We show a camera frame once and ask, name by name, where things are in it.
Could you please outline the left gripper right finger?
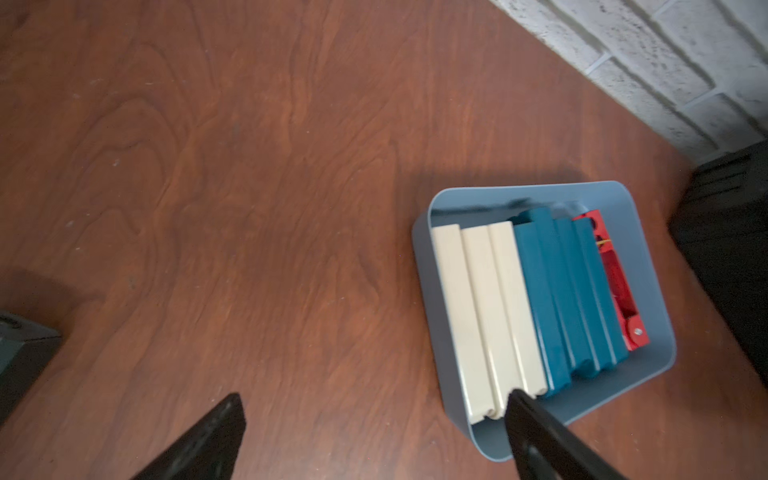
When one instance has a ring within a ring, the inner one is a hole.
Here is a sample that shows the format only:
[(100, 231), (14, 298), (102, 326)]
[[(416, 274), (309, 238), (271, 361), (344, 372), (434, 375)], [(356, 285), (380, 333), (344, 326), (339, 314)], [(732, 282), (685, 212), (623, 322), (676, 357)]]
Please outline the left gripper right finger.
[(522, 479), (624, 477), (523, 390), (509, 394), (504, 424)]

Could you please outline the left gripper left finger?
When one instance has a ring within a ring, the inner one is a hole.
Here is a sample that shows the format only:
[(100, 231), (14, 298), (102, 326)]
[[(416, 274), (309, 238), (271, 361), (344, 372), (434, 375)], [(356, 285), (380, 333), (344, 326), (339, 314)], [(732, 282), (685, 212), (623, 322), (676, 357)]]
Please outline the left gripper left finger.
[(245, 430), (241, 397), (230, 393), (133, 479), (231, 479)]

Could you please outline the beige block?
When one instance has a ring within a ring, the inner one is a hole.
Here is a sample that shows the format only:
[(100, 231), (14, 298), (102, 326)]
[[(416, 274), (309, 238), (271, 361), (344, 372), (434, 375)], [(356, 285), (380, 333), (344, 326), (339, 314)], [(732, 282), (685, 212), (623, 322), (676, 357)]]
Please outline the beige block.
[(539, 397), (547, 393), (549, 388), (513, 226), (509, 221), (498, 222), (490, 224), (488, 230), (518, 361), (521, 388), (530, 396)]
[(509, 394), (523, 387), (518, 355), (512, 339), (499, 276), (486, 226), (461, 230), (465, 257), (485, 350), (494, 410), (501, 419)]
[(431, 234), (467, 417), (474, 425), (492, 416), (496, 405), (460, 228), (456, 224), (439, 226), (433, 228)]

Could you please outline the teal block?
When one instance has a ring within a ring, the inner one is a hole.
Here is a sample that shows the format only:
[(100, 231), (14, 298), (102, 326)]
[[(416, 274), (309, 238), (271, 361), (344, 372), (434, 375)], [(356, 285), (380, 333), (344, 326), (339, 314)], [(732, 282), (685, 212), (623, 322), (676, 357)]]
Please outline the teal block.
[(572, 223), (586, 268), (587, 325), (602, 370), (614, 369), (629, 352), (623, 339), (607, 275), (589, 218)]
[(593, 378), (600, 372), (600, 365), (584, 325), (566, 264), (564, 242), (555, 227), (551, 210), (548, 207), (529, 209), (521, 213), (520, 218), (531, 222), (537, 232), (570, 371), (579, 377)]
[(593, 378), (603, 369), (614, 365), (612, 345), (601, 321), (600, 310), (573, 221), (568, 218), (558, 218), (554, 220), (554, 225), (565, 255), (580, 321), (586, 334), (586, 345), (591, 355), (591, 363), (580, 367), (577, 372), (582, 377)]
[(513, 229), (547, 383), (544, 397), (552, 397), (571, 384), (568, 349), (562, 338), (537, 229), (532, 223), (516, 224)]

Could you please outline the red pruning pliers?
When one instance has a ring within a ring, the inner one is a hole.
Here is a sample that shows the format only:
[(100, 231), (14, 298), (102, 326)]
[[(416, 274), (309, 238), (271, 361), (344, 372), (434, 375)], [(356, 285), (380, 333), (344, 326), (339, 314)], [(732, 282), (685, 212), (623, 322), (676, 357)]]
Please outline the red pruning pliers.
[(582, 218), (588, 218), (592, 223), (593, 234), (612, 293), (621, 333), (628, 351), (634, 352), (648, 345), (650, 340), (625, 272), (600, 212), (591, 210), (574, 217), (573, 220)]

